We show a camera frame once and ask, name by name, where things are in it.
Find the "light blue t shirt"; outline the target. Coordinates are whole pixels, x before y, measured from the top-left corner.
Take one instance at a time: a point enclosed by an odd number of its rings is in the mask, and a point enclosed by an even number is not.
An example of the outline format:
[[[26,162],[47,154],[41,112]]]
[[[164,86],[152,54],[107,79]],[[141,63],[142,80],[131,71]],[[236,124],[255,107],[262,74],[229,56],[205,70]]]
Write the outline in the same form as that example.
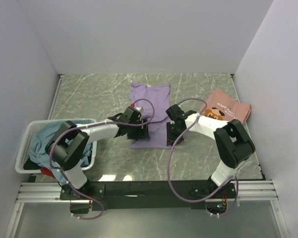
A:
[[[70,120],[75,124],[89,124],[95,122],[91,119]],[[65,121],[66,120],[52,120],[52,122],[49,122],[46,125],[44,125],[32,137],[30,148],[28,151],[30,160],[43,168],[47,168],[52,173],[54,178],[62,185],[66,183],[66,180],[59,171],[51,168],[49,164],[49,155],[45,152],[45,147],[47,143],[51,140],[51,138],[54,136],[56,131]],[[86,145],[83,151],[83,155],[79,161],[80,166],[82,168],[87,167],[89,165],[89,158],[92,155],[92,148],[92,143]]]

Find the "white laundry basket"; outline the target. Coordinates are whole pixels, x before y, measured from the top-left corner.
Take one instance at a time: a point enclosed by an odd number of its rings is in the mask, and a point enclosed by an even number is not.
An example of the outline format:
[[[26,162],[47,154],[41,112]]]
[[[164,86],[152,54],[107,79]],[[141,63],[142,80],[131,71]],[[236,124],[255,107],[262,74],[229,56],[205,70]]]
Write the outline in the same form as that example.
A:
[[[22,141],[16,156],[16,162],[15,162],[15,170],[20,174],[40,174],[40,170],[24,170],[23,165],[24,163],[29,159],[28,151],[30,148],[30,142],[32,140],[32,137],[34,134],[41,129],[44,125],[55,122],[55,121],[66,121],[71,120],[74,122],[75,120],[79,119],[48,119],[48,120],[36,120],[31,122],[27,128],[25,129],[25,132],[22,137]]]

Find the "folded pink t shirt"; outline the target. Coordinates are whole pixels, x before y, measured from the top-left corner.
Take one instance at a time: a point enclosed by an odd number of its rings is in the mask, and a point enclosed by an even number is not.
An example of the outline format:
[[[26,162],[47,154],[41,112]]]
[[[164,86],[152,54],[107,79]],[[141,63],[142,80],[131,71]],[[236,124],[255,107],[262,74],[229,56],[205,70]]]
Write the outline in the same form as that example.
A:
[[[219,88],[210,94],[206,103],[207,107],[201,115],[217,120],[237,119],[245,123],[252,111],[251,105],[232,99]]]

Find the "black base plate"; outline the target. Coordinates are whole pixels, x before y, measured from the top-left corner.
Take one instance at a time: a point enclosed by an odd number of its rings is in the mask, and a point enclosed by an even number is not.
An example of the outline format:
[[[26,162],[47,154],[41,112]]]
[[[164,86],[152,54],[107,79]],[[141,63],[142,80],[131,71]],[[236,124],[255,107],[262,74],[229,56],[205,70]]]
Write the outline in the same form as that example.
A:
[[[179,180],[172,182],[182,197],[198,200],[211,194],[217,187],[210,180]],[[188,203],[172,192],[167,181],[95,181],[89,184],[87,195],[100,201],[92,202],[93,211],[102,209],[191,208],[204,210],[205,202]]]

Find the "aluminium rail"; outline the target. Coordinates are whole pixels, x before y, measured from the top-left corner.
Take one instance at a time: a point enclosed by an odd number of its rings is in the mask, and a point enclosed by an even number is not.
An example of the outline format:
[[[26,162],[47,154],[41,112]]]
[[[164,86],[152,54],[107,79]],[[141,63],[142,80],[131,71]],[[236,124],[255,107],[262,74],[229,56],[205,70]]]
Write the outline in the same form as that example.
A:
[[[61,187],[54,182],[23,182],[16,197],[17,203],[70,203],[61,200]],[[272,201],[278,200],[274,184],[271,180],[240,181],[238,201]]]

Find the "purple t shirt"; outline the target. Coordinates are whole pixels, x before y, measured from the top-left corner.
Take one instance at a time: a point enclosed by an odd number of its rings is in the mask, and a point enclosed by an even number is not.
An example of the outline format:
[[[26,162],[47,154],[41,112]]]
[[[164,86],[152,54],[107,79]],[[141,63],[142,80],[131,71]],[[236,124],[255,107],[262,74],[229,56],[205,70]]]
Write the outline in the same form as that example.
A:
[[[131,143],[132,149],[169,149],[166,124],[170,122],[166,110],[170,107],[170,85],[148,86],[140,82],[131,83],[130,101],[142,107],[142,118],[149,120],[149,139]]]

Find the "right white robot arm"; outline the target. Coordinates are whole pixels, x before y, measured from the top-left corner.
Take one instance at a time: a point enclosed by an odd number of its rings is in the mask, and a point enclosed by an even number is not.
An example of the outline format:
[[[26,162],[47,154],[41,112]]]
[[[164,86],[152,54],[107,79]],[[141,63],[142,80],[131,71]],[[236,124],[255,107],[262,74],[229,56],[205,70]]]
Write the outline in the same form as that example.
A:
[[[236,173],[237,167],[255,152],[255,145],[243,124],[233,119],[218,120],[194,111],[167,113],[173,123],[167,124],[167,142],[173,150],[188,131],[207,136],[216,142],[220,162],[208,179],[212,190],[224,186]]]

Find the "black garment in basket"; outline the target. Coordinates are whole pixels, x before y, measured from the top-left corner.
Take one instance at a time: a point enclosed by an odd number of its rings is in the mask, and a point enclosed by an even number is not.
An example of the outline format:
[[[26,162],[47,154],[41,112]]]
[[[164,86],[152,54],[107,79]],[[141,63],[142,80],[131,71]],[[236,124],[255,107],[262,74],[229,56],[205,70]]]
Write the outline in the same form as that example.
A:
[[[40,166],[38,164],[36,164],[35,162],[32,162],[30,159],[28,159],[24,165],[23,165],[23,169],[28,171],[28,170],[40,170]]]

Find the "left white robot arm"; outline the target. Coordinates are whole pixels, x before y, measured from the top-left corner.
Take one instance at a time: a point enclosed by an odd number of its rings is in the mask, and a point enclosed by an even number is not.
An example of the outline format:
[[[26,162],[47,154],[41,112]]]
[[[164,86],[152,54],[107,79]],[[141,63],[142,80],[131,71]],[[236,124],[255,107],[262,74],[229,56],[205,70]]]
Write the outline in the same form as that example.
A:
[[[136,118],[124,122],[113,117],[101,122],[74,124],[64,122],[45,147],[49,164],[60,170],[66,183],[78,191],[90,193],[90,183],[79,164],[86,146],[101,139],[115,138],[136,131],[147,125],[150,120]]]

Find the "red garment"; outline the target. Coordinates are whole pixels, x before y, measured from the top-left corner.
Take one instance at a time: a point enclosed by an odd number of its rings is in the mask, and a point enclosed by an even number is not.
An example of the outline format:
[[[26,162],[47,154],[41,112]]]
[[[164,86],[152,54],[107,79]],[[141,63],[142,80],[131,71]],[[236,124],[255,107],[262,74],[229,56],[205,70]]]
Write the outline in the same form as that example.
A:
[[[41,168],[40,168],[40,171],[41,171],[42,174],[44,174],[44,175],[46,175],[46,176],[55,178],[54,175],[53,175],[53,173],[52,173],[48,168],[41,167]]]

